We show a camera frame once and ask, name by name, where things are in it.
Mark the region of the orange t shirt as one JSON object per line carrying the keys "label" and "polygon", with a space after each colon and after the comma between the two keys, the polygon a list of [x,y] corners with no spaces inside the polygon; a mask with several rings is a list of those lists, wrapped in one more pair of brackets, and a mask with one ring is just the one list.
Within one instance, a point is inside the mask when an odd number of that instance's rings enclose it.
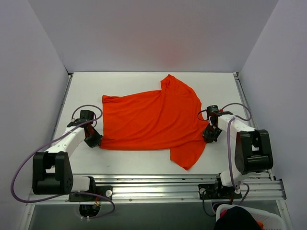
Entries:
{"label": "orange t shirt", "polygon": [[164,150],[170,160],[189,170],[202,155],[202,137],[208,122],[198,113],[201,101],[195,91],[172,75],[161,89],[126,96],[102,96],[101,149]]}

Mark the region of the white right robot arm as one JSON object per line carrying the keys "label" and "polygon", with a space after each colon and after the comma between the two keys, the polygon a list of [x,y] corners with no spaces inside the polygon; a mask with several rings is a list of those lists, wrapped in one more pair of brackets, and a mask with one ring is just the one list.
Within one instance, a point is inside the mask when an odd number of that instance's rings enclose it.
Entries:
{"label": "white right robot arm", "polygon": [[211,114],[208,121],[203,132],[205,142],[216,142],[223,131],[227,139],[228,169],[220,173],[221,181],[213,185],[217,197],[225,197],[230,193],[230,187],[237,189],[249,176],[273,168],[272,147],[267,130],[250,127],[231,114]]}

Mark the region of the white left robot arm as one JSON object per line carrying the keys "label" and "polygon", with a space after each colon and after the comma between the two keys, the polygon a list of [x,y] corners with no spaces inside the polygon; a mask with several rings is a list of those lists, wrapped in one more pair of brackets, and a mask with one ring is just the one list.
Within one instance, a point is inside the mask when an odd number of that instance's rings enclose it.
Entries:
{"label": "white left robot arm", "polygon": [[90,148],[99,146],[102,137],[91,124],[80,127],[68,124],[63,137],[55,145],[33,156],[34,194],[67,195],[79,192],[84,200],[93,200],[97,194],[96,187],[91,185],[90,177],[73,175],[70,156],[82,142]]}

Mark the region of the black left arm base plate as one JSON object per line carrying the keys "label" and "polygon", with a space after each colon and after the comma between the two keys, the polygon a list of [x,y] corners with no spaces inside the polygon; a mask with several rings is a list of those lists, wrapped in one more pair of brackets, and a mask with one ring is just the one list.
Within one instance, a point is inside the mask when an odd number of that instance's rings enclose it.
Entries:
{"label": "black left arm base plate", "polygon": [[[113,186],[103,185],[98,186],[95,189],[90,189],[87,193],[92,193],[96,195],[100,195],[106,197],[109,200],[112,200],[113,196]],[[98,198],[93,195],[79,195],[79,194],[71,194],[69,195],[69,202],[91,202],[91,201],[105,201],[101,198]]]}

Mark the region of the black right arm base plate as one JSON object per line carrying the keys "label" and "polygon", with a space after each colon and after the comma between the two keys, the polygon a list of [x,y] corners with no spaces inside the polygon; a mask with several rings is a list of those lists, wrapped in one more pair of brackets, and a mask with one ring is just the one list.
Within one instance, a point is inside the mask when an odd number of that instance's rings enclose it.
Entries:
{"label": "black right arm base plate", "polygon": [[222,185],[220,179],[216,179],[214,182],[198,184],[199,198],[201,200],[212,199],[239,199],[242,198],[241,192],[236,193],[235,189],[230,186]]}

